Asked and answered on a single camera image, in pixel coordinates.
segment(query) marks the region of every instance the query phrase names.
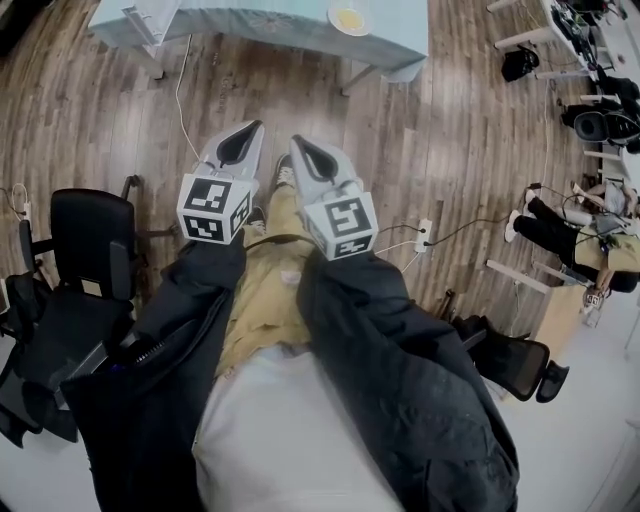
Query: robotic arm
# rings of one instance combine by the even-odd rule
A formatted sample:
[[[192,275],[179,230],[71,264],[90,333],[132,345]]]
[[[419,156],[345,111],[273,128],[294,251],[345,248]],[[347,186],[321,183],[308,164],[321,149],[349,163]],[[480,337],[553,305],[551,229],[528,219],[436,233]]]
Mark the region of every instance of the robotic arm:
[[[194,173],[182,181],[177,211],[185,238],[231,244],[258,190],[264,134],[260,121],[250,121],[209,141]],[[375,209],[349,158],[300,135],[291,139],[290,150],[300,215],[327,259],[371,250],[378,235]]]

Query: plate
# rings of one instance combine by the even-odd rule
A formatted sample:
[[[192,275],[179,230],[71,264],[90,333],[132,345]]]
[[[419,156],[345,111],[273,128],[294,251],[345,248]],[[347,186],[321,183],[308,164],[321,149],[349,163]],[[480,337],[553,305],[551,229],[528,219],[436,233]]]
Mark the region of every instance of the plate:
[[[329,21],[343,34],[354,37],[369,35],[373,30],[373,19],[368,9],[356,5],[332,5]]]

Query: power strip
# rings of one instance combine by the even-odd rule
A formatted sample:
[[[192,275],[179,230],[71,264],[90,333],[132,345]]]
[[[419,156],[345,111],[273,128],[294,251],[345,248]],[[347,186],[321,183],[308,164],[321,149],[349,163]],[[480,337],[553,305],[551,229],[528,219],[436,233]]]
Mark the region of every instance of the power strip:
[[[416,237],[416,252],[427,252],[429,248],[429,242],[431,241],[431,229],[433,228],[433,222],[429,219],[422,219],[420,226],[418,227],[418,236]]]

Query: hardwood floorboard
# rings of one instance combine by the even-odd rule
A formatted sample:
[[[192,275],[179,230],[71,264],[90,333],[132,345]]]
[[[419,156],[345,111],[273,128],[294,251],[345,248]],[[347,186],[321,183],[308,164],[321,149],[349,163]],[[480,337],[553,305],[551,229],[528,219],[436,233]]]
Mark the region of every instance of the hardwood floorboard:
[[[558,123],[555,100],[584,93],[585,81],[547,90],[532,77],[506,84],[493,41],[544,21],[537,2],[496,14],[473,0],[430,0],[430,57],[411,84],[371,79],[350,98],[339,94],[345,63],[327,55],[215,34],[194,35],[180,91],[185,126],[196,148],[239,121],[261,119],[267,134],[258,179],[264,200],[280,154],[296,133],[344,148],[375,199],[381,227],[434,221],[442,238],[475,218],[498,219],[543,178],[545,94],[549,161],[545,183],[567,190],[571,179],[595,171],[571,131]],[[134,197],[141,229],[175,220],[182,176],[195,157],[180,127],[175,89],[187,39],[157,50],[167,73],[150,79],[126,53],[86,30],[97,0],[59,0],[43,11],[22,41],[0,61],[0,173],[2,186],[23,182],[34,204],[36,238],[46,237],[53,191],[90,187],[118,193],[129,174],[144,188]],[[559,45],[537,49],[540,69],[571,61]],[[546,200],[553,202],[549,193]],[[0,273],[24,270],[13,213],[2,206]],[[503,241],[503,225],[476,224],[430,249],[407,272],[408,289],[437,310],[447,289],[459,294],[462,315],[487,314],[499,328],[530,330],[541,297],[486,269],[488,258],[531,272],[532,259],[555,258],[519,240]],[[379,248],[410,240],[408,229],[380,236]],[[148,286],[175,258],[181,240],[151,242]],[[404,266],[411,245],[384,257]],[[45,259],[49,274],[54,261]],[[513,318],[518,309],[517,322]]]

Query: black coat sleeve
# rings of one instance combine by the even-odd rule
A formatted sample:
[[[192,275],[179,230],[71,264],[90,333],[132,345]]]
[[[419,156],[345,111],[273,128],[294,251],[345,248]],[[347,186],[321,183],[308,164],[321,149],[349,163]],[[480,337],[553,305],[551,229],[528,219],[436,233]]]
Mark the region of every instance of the black coat sleeve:
[[[191,449],[245,269],[242,238],[190,244],[163,272],[133,327],[162,343],[143,363],[63,384],[103,511],[202,510]]]
[[[407,510],[515,510],[506,427],[455,330],[415,305],[373,254],[307,261],[311,346]]]

